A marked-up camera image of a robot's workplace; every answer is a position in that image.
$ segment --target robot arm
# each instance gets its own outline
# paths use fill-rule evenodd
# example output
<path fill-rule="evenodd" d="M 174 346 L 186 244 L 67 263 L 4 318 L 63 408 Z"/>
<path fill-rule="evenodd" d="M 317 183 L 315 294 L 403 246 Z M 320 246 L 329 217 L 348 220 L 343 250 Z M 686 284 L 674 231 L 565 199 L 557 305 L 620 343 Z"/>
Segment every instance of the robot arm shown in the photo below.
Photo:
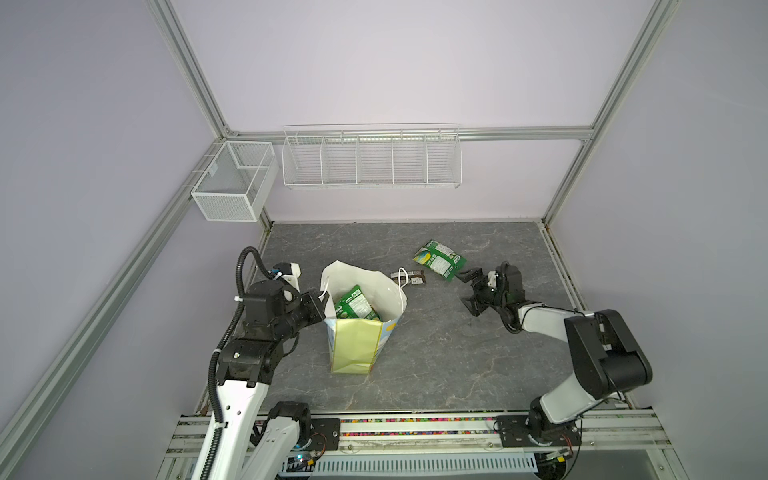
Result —
<path fill-rule="evenodd" d="M 257 448 L 243 467 L 253 424 L 284 356 L 283 342 L 325 318 L 326 300 L 320 300 L 314 291 L 299 292 L 298 265 L 281 263 L 270 273 L 273 278 L 254 283 L 236 298 L 246 313 L 243 335 L 226 343 L 218 353 L 216 388 L 211 392 L 209 387 L 209 396 L 218 399 L 223 418 L 210 420 L 193 480 L 272 480 L 291 449 L 310 439 L 308 406 L 280 402 L 270 410 Z M 236 314 L 233 324 L 238 320 Z"/>
<path fill-rule="evenodd" d="M 457 276 L 472 282 L 473 295 L 462 299 L 470 313 L 491 307 L 511 333 L 542 333 L 568 344 L 574 372 L 531 403 L 531 437 L 546 442 L 563 427 L 607 397 L 646 385 L 653 373 L 624 319 L 615 310 L 579 312 L 525 299 L 516 266 L 502 263 L 487 276 L 475 268 Z"/>

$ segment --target white mesh basket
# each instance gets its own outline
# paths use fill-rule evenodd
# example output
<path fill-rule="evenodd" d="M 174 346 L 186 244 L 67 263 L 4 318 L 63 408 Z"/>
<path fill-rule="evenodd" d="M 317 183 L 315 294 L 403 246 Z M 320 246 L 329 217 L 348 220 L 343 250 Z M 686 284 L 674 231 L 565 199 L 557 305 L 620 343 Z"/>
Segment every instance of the white mesh basket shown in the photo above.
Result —
<path fill-rule="evenodd" d="M 208 220 L 256 222 L 279 169 L 270 142 L 225 141 L 192 197 Z"/>
<path fill-rule="evenodd" d="M 289 134 L 283 181 L 290 188 L 457 187 L 462 182 L 458 128 Z"/>

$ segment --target gray marble floor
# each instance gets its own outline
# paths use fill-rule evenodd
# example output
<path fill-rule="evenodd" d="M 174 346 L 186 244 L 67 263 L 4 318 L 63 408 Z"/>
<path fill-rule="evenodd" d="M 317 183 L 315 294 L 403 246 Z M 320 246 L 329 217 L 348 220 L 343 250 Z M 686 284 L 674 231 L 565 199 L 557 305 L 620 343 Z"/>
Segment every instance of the gray marble floor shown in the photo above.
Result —
<path fill-rule="evenodd" d="M 387 275 L 415 269 L 415 252 L 431 239 L 466 256 L 466 268 L 507 260 L 522 272 L 527 298 L 571 308 L 534 223 L 277 224 L 263 258 L 298 263 L 307 290 L 335 260 Z M 426 275 L 426 285 L 405 287 L 406 312 L 369 375 L 332 374 L 326 327 L 311 326 L 277 367 L 264 409 L 279 400 L 308 402 L 314 412 L 527 409 L 570 375 L 563 342 L 512 335 L 492 310 L 473 317 L 459 300 L 469 285 Z"/>

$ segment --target product label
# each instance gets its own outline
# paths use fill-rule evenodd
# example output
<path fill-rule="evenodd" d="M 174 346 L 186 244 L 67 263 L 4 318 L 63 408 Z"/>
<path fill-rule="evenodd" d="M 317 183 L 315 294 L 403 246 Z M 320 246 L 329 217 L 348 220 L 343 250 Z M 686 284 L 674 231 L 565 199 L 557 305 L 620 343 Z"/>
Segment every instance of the product label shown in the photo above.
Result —
<path fill-rule="evenodd" d="M 433 245 L 432 248 L 439 251 L 440 253 L 444 253 L 445 255 L 448 255 L 449 257 L 453 254 L 453 250 L 449 249 L 442 243 L 435 243 L 435 245 Z"/>
<path fill-rule="evenodd" d="M 445 274 L 445 271 L 451 267 L 451 263 L 442 257 L 433 257 L 432 262 L 429 263 L 429 268 L 433 269 L 440 275 Z"/>

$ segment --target green snack bag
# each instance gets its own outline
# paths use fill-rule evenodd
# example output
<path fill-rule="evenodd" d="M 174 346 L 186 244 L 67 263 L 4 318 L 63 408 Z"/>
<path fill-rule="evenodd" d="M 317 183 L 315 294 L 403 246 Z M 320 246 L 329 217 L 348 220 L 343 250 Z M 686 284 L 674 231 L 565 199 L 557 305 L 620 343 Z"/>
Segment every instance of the green snack bag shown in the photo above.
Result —
<path fill-rule="evenodd" d="M 362 294 L 360 285 L 355 285 L 345 296 L 341 297 L 336 307 L 336 318 L 361 318 L 378 320 L 379 314 L 373 309 L 366 296 Z"/>
<path fill-rule="evenodd" d="M 446 280 L 453 278 L 467 262 L 467 259 L 434 240 L 430 240 L 424 248 L 416 253 L 413 259 L 424 266 L 428 266 Z"/>

